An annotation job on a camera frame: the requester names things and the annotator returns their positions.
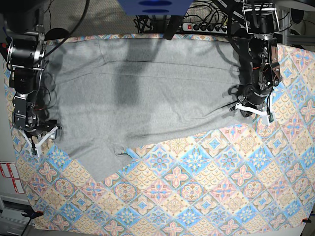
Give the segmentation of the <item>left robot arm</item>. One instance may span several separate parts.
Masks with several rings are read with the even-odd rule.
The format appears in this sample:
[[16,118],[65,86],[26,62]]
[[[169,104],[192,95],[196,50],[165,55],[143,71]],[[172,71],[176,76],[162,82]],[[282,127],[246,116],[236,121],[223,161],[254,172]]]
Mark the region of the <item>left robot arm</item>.
[[246,31],[251,36],[248,54],[252,59],[252,72],[251,81],[238,97],[235,108],[245,117],[256,114],[272,123],[271,94],[282,80],[274,37],[274,33],[280,31],[277,9],[270,0],[244,0],[242,12]]

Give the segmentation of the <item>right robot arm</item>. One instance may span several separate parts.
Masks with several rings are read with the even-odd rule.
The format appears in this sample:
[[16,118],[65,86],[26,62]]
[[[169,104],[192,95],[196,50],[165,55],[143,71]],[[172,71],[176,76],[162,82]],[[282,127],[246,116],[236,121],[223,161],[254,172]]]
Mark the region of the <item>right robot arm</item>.
[[46,110],[37,104],[37,96],[47,89],[42,75],[47,66],[42,0],[2,0],[0,2],[0,38],[6,41],[0,52],[9,70],[9,87],[15,90],[12,125],[31,138],[44,135],[54,139],[56,120],[41,115]]

